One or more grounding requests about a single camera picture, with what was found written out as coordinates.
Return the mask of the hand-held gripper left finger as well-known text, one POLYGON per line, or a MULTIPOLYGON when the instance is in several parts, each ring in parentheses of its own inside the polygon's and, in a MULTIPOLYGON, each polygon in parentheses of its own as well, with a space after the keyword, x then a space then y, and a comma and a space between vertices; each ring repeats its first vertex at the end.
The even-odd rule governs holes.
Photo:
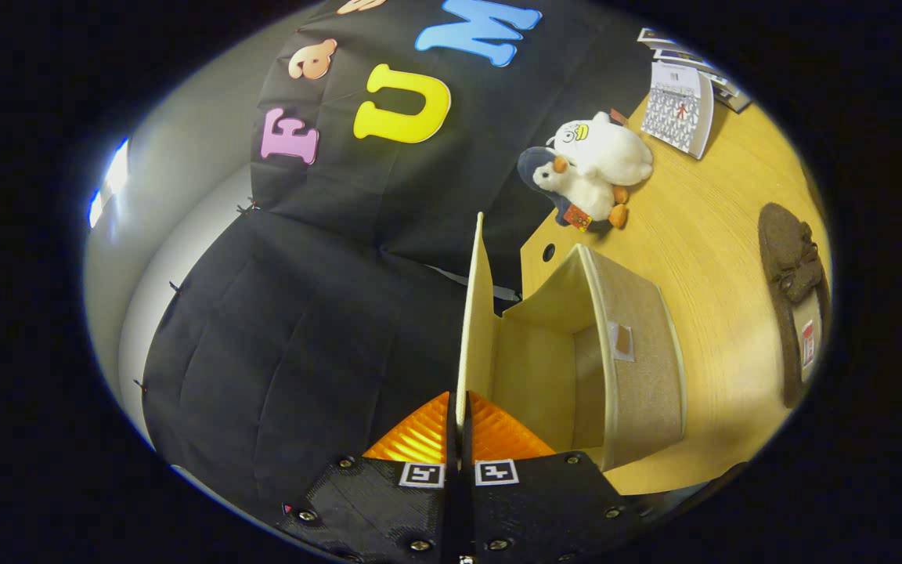
POLYGON ((416 408, 364 454, 343 454, 283 503, 278 529, 330 559, 441 563, 461 475, 456 396, 416 408))

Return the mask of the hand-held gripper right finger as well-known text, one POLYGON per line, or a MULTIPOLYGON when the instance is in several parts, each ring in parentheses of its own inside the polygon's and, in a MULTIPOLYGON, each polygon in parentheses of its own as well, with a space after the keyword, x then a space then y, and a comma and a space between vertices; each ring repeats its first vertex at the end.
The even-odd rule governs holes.
POLYGON ((462 414, 462 517, 473 563, 590 563, 647 528, 587 452, 554 452, 476 392, 465 394, 462 414))

